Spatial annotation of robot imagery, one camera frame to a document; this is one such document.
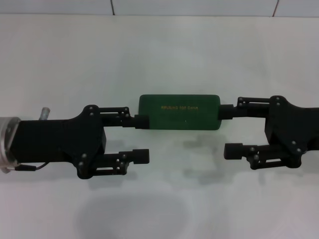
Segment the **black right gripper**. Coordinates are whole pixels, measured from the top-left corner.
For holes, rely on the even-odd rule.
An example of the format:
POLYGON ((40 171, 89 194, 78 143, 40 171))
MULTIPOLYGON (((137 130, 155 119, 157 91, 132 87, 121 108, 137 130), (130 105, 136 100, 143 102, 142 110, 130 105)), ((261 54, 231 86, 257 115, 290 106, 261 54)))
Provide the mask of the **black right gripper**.
POLYGON ((253 170, 300 167, 303 154, 319 149, 318 108, 297 107, 282 96, 239 97, 236 106, 219 106, 219 120, 243 117, 267 117, 265 134, 270 145, 226 143, 226 160, 241 160, 245 157, 253 170))

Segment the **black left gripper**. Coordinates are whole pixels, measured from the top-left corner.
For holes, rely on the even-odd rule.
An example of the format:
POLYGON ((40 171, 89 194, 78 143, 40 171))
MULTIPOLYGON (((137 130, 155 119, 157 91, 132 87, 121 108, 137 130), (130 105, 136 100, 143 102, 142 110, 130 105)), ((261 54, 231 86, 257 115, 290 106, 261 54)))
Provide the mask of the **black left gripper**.
POLYGON ((89 164, 104 154, 106 137, 99 107, 88 105, 72 119, 22 120, 17 127, 11 153, 16 171, 37 171, 34 163, 69 162, 78 177, 86 177, 89 164))

